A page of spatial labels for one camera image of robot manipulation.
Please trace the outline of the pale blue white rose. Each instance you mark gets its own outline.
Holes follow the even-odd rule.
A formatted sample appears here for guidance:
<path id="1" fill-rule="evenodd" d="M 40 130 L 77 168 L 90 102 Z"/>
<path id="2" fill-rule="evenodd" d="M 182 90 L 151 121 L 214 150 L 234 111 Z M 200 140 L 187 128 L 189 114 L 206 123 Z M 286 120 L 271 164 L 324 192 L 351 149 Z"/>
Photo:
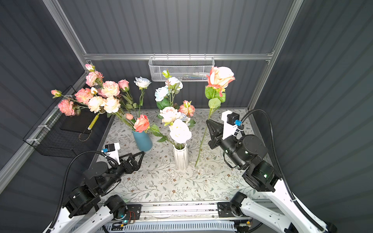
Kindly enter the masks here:
<path id="1" fill-rule="evenodd" d="M 184 113 L 180 113 L 180 119 L 184 122 L 184 123 L 186 123 L 186 124 L 188 124 L 189 122 L 190 122 L 190 117 L 188 117 L 186 114 L 184 114 Z"/>

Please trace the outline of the cream double peony stem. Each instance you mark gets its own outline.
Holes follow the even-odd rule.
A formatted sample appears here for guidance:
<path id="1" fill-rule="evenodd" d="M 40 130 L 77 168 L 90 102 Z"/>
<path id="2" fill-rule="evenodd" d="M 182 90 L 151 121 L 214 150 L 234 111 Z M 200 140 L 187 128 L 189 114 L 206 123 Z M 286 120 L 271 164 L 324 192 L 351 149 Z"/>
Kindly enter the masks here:
<path id="1" fill-rule="evenodd" d="M 126 124 L 132 131 L 135 130 L 133 118 L 128 119 L 126 112 L 122 109 L 120 100 L 116 97 L 103 98 L 95 96 L 88 101 L 89 110 L 94 113 L 107 113 L 115 115 L 122 123 Z"/>

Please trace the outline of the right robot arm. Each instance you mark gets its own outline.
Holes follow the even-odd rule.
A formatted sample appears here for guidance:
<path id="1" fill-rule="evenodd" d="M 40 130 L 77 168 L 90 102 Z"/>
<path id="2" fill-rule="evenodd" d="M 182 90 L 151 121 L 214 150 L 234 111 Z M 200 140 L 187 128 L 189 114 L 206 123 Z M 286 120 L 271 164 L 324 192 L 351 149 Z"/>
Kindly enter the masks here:
<path id="1" fill-rule="evenodd" d="M 231 168 L 242 170 L 250 194 L 237 192 L 230 201 L 236 216 L 251 216 L 278 233 L 336 233 L 337 227 L 324 222 L 307 209 L 287 188 L 283 176 L 266 162 L 264 143 L 255 135 L 237 138 L 238 125 L 206 121 L 211 149 L 220 147 Z"/>

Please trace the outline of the pink spray rose stem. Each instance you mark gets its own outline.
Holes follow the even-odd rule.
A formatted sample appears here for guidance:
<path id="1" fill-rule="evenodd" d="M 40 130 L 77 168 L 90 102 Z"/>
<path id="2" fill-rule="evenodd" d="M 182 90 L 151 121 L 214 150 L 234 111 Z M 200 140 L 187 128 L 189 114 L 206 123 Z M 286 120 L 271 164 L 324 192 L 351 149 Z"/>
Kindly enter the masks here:
<path id="1" fill-rule="evenodd" d="M 63 95 L 59 90 L 52 90 L 51 94 L 53 98 L 63 98 L 58 104 L 58 109 L 61 113 L 68 117 L 79 116 L 82 109 L 88 109 L 88 102 L 96 96 L 96 92 L 90 88 L 82 88 L 76 92 L 73 96 Z"/>

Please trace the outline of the coral red rose stem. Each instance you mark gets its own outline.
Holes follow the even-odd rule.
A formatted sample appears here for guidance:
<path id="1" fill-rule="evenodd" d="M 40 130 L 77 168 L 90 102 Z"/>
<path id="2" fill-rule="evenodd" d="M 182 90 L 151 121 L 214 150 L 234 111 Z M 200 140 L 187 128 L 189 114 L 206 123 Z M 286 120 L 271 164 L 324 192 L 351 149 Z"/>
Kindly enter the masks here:
<path id="1" fill-rule="evenodd" d="M 156 126 L 155 124 L 150 124 L 146 115 L 141 115 L 140 117 L 138 117 L 136 122 L 134 123 L 133 128 L 138 133 L 151 133 L 154 136 L 159 137 L 158 142 L 169 142 L 175 146 L 175 143 L 171 139 L 169 139 L 168 136 L 160 132 L 158 126 Z"/>

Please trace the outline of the white green flower stem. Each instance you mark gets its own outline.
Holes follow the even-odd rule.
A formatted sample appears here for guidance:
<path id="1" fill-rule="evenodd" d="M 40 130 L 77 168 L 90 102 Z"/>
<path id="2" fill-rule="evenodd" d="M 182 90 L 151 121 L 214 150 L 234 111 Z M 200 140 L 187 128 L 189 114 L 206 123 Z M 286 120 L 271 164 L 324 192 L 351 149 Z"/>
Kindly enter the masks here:
<path id="1" fill-rule="evenodd" d="M 165 86 L 158 88 L 155 91 L 155 101 L 158 109 L 163 110 L 166 107 L 178 108 L 175 102 L 175 96 L 183 88 L 183 83 L 176 77 L 173 77 L 168 70 L 162 71 L 162 75 L 166 78 Z"/>

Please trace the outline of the pink multi-bloom rose stem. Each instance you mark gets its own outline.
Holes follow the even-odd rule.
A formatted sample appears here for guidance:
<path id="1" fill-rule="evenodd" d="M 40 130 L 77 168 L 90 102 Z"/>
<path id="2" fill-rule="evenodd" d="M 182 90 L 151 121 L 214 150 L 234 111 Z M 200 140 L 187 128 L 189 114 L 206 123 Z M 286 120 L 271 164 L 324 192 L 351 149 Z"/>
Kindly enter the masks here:
<path id="1" fill-rule="evenodd" d="M 89 71 L 89 74 L 86 76 L 86 84 L 90 87 L 103 84 L 103 74 L 96 71 L 95 66 L 91 64 L 85 64 L 86 69 Z"/>

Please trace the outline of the blue ceramic vase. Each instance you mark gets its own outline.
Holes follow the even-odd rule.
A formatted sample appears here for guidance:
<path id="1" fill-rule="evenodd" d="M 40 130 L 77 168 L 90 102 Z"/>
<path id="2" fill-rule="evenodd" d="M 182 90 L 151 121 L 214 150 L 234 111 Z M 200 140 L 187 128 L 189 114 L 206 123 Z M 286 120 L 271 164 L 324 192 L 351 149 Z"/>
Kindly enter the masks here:
<path id="1" fill-rule="evenodd" d="M 136 145 L 140 151 L 150 151 L 153 143 L 146 132 L 135 132 L 133 131 L 133 136 L 136 142 Z"/>

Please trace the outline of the white ribbed vase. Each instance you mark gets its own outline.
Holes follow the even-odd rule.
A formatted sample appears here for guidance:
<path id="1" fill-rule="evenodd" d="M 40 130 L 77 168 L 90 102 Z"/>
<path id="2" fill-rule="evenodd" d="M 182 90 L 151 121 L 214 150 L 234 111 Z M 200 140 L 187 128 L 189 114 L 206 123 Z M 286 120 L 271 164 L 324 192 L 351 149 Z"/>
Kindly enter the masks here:
<path id="1" fill-rule="evenodd" d="M 177 144 L 173 151 L 177 169 L 185 170 L 189 164 L 188 148 L 186 143 Z"/>

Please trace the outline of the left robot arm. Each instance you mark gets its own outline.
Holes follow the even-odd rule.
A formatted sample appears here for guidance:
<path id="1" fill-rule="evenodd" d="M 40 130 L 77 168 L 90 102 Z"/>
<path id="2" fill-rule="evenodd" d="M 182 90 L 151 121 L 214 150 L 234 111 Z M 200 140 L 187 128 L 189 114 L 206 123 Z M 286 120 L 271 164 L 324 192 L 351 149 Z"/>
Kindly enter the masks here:
<path id="1" fill-rule="evenodd" d="M 126 174 L 138 171 L 145 152 L 126 154 L 115 160 L 102 151 L 92 151 L 103 156 L 106 161 L 97 162 L 83 173 L 84 181 L 68 196 L 65 196 L 66 183 L 72 165 L 65 172 L 61 195 L 53 220 L 44 230 L 46 233 L 68 233 L 90 211 L 95 213 L 76 230 L 76 233 L 94 233 L 112 220 L 123 225 L 132 224 L 140 219 L 141 205 L 128 205 L 119 195 L 109 196 L 102 206 L 102 197 L 108 196 Z"/>

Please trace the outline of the peach red-edged rose stem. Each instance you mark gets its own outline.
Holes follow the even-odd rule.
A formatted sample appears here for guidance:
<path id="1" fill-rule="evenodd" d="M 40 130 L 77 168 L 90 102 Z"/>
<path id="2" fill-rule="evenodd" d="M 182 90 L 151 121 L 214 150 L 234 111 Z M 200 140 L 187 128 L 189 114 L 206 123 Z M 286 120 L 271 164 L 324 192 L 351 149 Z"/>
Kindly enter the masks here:
<path id="1" fill-rule="evenodd" d="M 235 80 L 233 71 L 228 67 L 212 67 L 207 76 L 208 85 L 205 88 L 205 97 L 208 99 L 209 113 L 207 119 L 226 101 L 228 85 Z"/>

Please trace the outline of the coral spray rose stem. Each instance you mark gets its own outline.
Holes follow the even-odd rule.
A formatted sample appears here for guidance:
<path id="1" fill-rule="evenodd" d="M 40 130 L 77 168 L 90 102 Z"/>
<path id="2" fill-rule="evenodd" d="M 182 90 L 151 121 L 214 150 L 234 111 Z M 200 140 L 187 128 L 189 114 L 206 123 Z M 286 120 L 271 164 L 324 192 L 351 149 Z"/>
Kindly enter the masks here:
<path id="1" fill-rule="evenodd" d="M 188 117 L 192 117 L 195 113 L 195 107 L 191 104 L 191 102 L 184 100 L 183 104 L 179 107 L 179 112 L 185 114 Z"/>

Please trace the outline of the cream pink peony stem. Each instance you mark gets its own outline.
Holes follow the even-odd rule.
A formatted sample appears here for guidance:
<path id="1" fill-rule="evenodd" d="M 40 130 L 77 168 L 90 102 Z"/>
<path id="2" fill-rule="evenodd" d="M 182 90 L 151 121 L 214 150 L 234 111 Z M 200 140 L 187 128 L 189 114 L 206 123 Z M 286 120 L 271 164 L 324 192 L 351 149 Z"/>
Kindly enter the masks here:
<path id="1" fill-rule="evenodd" d="M 162 118 L 162 123 L 167 126 L 175 122 L 180 118 L 181 113 L 178 112 L 174 107 L 165 107 L 163 110 L 160 110 L 159 114 Z"/>

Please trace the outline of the large white peony stem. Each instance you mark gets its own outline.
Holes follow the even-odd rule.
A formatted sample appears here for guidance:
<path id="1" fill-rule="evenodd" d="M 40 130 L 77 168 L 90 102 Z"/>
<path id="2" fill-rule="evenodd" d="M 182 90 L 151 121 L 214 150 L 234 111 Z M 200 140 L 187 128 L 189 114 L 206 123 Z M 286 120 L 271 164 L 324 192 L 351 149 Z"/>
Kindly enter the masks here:
<path id="1" fill-rule="evenodd" d="M 188 140 L 191 139 L 192 133 L 189 127 L 182 120 L 177 119 L 173 122 L 170 128 L 170 136 L 175 143 L 175 148 L 182 150 Z"/>

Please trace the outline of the single pink rose stem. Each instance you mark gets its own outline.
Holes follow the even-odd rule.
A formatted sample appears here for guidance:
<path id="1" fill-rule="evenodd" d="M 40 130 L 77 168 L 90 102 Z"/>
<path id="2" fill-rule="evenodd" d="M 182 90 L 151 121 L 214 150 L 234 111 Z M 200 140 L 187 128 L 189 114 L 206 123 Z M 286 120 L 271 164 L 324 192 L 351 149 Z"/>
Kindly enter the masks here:
<path id="1" fill-rule="evenodd" d="M 118 82 L 119 90 L 120 90 L 120 119 L 123 123 L 130 127 L 132 131 L 135 131 L 135 123 L 137 121 L 137 117 L 139 115 L 138 109 L 140 105 L 136 103 L 135 99 L 133 98 L 130 92 L 130 85 L 126 79 L 120 80 Z"/>

